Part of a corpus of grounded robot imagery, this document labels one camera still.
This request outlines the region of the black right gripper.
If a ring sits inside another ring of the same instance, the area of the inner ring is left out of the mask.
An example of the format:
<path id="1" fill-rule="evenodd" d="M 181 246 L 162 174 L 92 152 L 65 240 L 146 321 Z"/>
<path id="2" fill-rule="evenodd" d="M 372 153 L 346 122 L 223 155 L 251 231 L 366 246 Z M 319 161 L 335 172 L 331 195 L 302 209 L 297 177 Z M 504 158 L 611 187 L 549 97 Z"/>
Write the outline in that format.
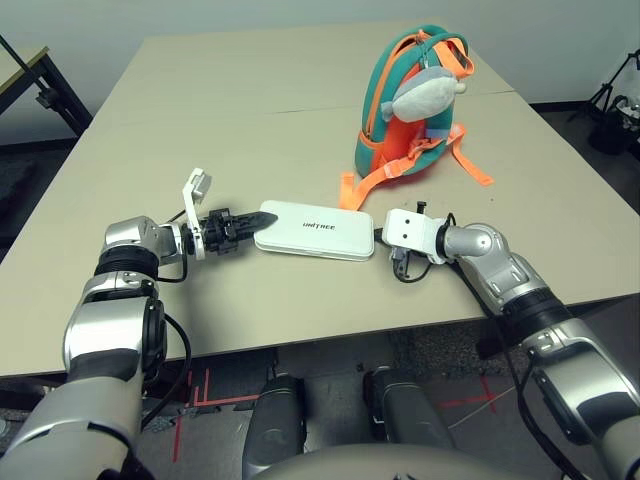
<path id="1" fill-rule="evenodd" d="M 424 215 L 426 210 L 426 202 L 418 201 L 416 203 L 416 212 L 418 214 Z M 383 240 L 383 229 L 375 228 L 373 231 L 374 241 L 381 245 L 385 245 L 385 241 Z M 410 276 L 408 274 L 409 267 L 409 259 L 410 259 L 410 250 L 404 247 L 392 247 L 390 260 L 392 263 L 392 271 L 397 280 L 409 280 Z"/>

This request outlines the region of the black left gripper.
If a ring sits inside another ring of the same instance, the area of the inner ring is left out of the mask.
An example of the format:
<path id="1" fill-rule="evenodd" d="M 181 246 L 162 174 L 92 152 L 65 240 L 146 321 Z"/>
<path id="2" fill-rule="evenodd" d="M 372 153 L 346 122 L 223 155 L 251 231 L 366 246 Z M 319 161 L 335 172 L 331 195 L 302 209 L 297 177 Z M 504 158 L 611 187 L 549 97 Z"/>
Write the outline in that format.
<path id="1" fill-rule="evenodd" d="M 238 248 L 238 235 L 254 235 L 278 220 L 273 213 L 256 211 L 232 215 L 228 208 L 210 210 L 201 221 L 203 244 L 207 253 L 226 255 Z"/>

